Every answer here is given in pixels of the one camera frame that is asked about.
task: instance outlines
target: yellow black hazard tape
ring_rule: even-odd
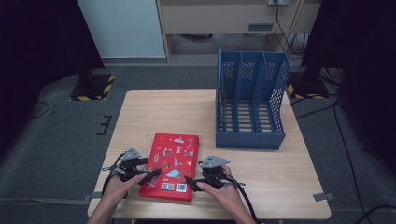
[[[109,76],[107,84],[103,90],[103,93],[100,95],[95,95],[95,96],[80,95],[80,96],[70,97],[70,100],[72,101],[104,100],[107,97],[108,92],[110,91],[115,78],[116,78],[115,76]]]
[[[327,93],[306,93],[300,94],[294,91],[293,85],[288,83],[288,92],[291,99],[327,99],[329,94]]]

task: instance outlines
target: book cover illustration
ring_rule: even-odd
[[[192,188],[184,176],[194,178],[198,135],[156,133],[148,156],[146,171],[161,168],[161,174],[144,183],[139,195],[189,202]]]

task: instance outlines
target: black curtain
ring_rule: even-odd
[[[396,174],[394,22],[396,1],[323,0],[302,66],[344,70],[339,93],[362,147],[379,153]]]
[[[89,69],[104,68],[76,0],[0,0],[1,158],[41,89],[77,73],[65,39]]]

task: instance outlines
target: white wall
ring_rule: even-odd
[[[102,58],[165,58],[155,0],[78,0]]]

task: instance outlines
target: table bracket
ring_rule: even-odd
[[[331,201],[334,199],[334,196],[332,196],[331,193],[319,193],[319,194],[314,194],[314,199],[316,202],[323,200]]]

